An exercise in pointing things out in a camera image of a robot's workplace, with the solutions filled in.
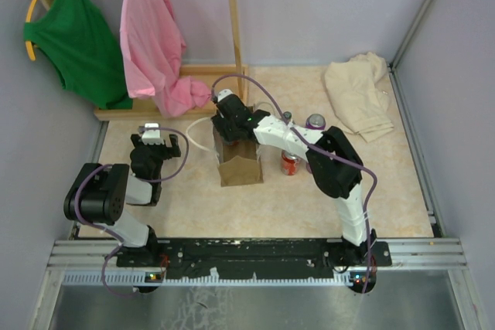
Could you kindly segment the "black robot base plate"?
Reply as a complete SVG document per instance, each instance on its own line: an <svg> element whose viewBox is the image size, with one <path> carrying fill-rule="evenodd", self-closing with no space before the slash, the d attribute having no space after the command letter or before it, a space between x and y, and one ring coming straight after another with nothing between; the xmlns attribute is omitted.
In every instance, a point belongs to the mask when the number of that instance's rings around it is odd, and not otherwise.
<svg viewBox="0 0 495 330"><path fill-rule="evenodd" d="M332 278L343 268L367 267L367 246L341 239L158 239L158 267L168 279L203 278L216 269L221 279Z"/></svg>

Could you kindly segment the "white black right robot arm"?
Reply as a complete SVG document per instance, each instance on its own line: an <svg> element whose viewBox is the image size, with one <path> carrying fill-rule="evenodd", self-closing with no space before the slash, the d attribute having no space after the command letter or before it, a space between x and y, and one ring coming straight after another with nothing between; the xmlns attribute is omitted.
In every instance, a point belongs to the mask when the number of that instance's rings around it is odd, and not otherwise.
<svg viewBox="0 0 495 330"><path fill-rule="evenodd" d="M300 127L287 115L280 118L252 110L230 90L213 97L213 126L226 142L253 141L294 155L309 164L318 189L333 199L342 226L343 266L371 264L376 236L363 196L363 162L337 127L326 131Z"/></svg>

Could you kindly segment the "canvas bag with rope handles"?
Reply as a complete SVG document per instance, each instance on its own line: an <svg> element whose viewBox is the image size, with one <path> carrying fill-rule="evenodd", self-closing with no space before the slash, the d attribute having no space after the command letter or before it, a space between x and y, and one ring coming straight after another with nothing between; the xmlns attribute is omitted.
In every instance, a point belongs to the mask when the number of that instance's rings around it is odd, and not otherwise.
<svg viewBox="0 0 495 330"><path fill-rule="evenodd" d="M215 127L212 127L213 146L207 147L202 145L193 139L191 131L204 121L211 124L209 117L203 117L194 121L186 129L186 138L190 144L215 155L217 169L220 175L220 185L222 187L228 187L263 183L264 178L259 145L252 141L239 141L235 146L228 146L220 137Z"/></svg>

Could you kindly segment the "purple Fanta soda can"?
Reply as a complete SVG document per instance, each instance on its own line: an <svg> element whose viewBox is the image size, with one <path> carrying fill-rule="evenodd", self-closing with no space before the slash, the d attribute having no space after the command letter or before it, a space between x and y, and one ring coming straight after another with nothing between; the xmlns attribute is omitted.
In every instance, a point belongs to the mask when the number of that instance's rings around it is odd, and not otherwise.
<svg viewBox="0 0 495 330"><path fill-rule="evenodd" d="M305 127L323 131L326 128L326 119L321 114L311 114L306 118Z"/></svg>

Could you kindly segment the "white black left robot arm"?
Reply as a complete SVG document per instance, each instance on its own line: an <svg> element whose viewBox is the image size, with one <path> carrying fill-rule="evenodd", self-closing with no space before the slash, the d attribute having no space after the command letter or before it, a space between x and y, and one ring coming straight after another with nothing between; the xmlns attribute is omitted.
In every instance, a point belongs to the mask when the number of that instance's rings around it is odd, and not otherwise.
<svg viewBox="0 0 495 330"><path fill-rule="evenodd" d="M152 267L164 257L154 229L125 211L125 206L156 206L162 194L163 163L180 158L177 133L169 141L159 130L132 134L131 163L81 168L63 203L68 220L109 233L118 241L119 267Z"/></svg>

